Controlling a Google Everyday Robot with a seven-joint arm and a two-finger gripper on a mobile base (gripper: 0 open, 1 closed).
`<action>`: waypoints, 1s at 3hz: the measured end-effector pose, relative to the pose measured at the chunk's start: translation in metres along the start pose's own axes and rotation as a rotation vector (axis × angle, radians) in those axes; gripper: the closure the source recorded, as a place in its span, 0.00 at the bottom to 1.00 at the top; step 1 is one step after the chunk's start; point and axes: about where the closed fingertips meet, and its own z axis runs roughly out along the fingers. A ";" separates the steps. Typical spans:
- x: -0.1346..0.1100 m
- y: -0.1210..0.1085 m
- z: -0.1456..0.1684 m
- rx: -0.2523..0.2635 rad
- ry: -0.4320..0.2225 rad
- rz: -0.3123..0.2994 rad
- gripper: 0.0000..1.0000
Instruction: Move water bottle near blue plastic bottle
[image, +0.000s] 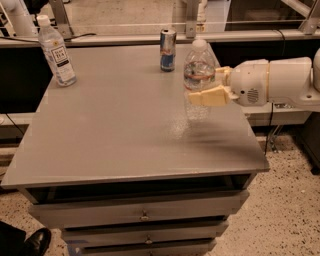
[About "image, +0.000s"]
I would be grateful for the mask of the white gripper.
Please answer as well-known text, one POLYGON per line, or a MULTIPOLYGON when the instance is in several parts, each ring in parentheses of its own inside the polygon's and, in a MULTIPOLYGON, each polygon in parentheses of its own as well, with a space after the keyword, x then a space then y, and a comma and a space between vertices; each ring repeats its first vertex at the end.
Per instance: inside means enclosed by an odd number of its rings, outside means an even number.
MULTIPOLYGON (((235 100, 241 106, 263 106, 267 103, 267 78, 269 61, 265 59, 245 61, 233 70, 229 66, 215 69, 215 80, 227 84, 234 94, 235 100)), ((230 99, 224 86, 192 92, 188 100, 195 106, 218 107, 225 106, 230 99)))

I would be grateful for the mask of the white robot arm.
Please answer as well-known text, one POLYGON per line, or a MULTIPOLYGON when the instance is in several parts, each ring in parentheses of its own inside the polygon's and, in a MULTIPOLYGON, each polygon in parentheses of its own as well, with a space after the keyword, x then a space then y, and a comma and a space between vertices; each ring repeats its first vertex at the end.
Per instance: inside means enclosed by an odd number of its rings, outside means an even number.
POLYGON ((216 70, 217 85, 188 94, 195 106, 224 106, 231 101, 244 106, 288 104, 320 112, 320 50, 311 60, 299 57, 245 61, 235 68, 216 70))

